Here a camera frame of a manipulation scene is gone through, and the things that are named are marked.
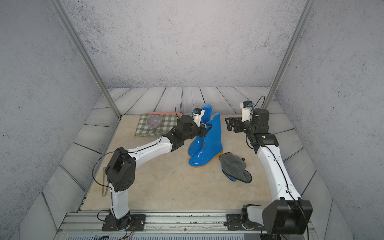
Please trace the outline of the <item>blue rubber boot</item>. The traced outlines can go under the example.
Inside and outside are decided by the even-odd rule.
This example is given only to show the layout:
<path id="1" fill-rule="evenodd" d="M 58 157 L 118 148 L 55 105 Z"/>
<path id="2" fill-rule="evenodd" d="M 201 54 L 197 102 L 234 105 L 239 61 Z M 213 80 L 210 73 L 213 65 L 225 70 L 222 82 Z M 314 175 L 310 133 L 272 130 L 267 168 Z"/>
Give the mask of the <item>blue rubber boot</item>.
<path id="1" fill-rule="evenodd" d="M 189 147 L 189 164 L 192 167 L 202 167 L 223 153 L 221 114 L 215 113 L 208 124 L 212 127 L 207 135 L 204 138 L 196 137 Z"/>
<path id="2" fill-rule="evenodd" d="M 205 115 L 202 117 L 199 129 L 201 130 L 203 127 L 206 128 L 206 124 L 211 120 L 211 114 L 213 110 L 213 106 L 211 104 L 205 104 L 200 109 L 205 111 Z M 204 138 L 202 137 L 202 132 L 196 137 L 196 139 L 191 143 L 189 147 L 189 155 L 191 157 L 195 156 L 202 148 L 204 144 Z"/>

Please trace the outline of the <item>grey blue cleaning cloth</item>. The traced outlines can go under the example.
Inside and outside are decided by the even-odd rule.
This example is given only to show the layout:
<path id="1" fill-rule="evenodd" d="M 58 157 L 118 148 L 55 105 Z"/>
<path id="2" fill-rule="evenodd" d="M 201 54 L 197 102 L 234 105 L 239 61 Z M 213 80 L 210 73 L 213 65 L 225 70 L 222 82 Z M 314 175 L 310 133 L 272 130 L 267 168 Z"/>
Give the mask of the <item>grey blue cleaning cloth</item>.
<path id="1" fill-rule="evenodd" d="M 244 158 L 228 152 L 222 154 L 219 160 L 221 162 L 222 172 L 229 180 L 233 182 L 240 181 L 246 184 L 252 182 L 253 178 L 251 173 L 246 170 L 247 164 Z"/>

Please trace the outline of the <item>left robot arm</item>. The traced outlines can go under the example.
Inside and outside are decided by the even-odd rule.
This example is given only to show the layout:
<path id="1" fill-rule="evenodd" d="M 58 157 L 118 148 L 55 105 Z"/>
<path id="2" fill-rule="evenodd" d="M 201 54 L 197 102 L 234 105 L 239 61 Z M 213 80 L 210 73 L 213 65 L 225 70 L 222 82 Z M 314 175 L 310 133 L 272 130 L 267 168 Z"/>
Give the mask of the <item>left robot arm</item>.
<path id="1" fill-rule="evenodd" d="M 183 115 L 177 120 L 176 126 L 159 139 L 130 150 L 116 149 L 105 169 L 108 187 L 111 189 L 112 217 L 119 221 L 130 216 L 129 188 L 135 181 L 138 167 L 160 155 L 177 150 L 184 145 L 185 140 L 205 137 L 212 128 L 212 124 L 196 123 L 193 117 Z"/>

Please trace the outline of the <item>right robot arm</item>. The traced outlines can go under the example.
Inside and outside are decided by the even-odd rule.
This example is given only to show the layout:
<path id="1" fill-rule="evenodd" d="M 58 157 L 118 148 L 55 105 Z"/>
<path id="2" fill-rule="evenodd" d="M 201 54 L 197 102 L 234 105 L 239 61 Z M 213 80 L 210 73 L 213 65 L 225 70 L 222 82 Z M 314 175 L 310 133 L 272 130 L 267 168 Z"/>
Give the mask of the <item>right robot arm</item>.
<path id="1" fill-rule="evenodd" d="M 269 235 L 302 235 L 308 232 L 313 207 L 294 187 L 281 157 L 279 143 L 269 133 L 270 113 L 253 109 L 250 116 L 226 118 L 228 131 L 246 134 L 247 144 L 261 160 L 271 188 L 272 202 L 267 207 L 245 205 L 238 221 L 245 230 L 260 227 Z"/>

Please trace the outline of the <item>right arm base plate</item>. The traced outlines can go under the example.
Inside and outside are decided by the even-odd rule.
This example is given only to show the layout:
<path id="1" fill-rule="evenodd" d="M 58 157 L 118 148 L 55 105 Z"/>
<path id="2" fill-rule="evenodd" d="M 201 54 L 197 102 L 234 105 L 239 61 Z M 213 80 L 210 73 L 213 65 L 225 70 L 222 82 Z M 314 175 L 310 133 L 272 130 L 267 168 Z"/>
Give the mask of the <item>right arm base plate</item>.
<path id="1" fill-rule="evenodd" d="M 245 227 L 246 217 L 242 214 L 227 214 L 224 226 L 228 231 L 247 231 Z"/>

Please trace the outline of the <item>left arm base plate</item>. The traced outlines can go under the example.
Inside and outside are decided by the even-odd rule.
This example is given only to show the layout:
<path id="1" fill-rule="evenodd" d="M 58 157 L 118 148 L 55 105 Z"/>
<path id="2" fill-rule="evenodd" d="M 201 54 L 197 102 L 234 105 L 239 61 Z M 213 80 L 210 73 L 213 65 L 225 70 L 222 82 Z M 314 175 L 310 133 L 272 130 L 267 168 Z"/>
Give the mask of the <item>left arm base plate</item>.
<path id="1" fill-rule="evenodd" d="M 116 220 L 116 218 L 110 213 L 106 216 L 102 231 L 103 232 L 117 232 L 128 231 L 142 232 L 144 230 L 146 221 L 146 215 L 131 215 L 128 214 L 123 218 Z"/>

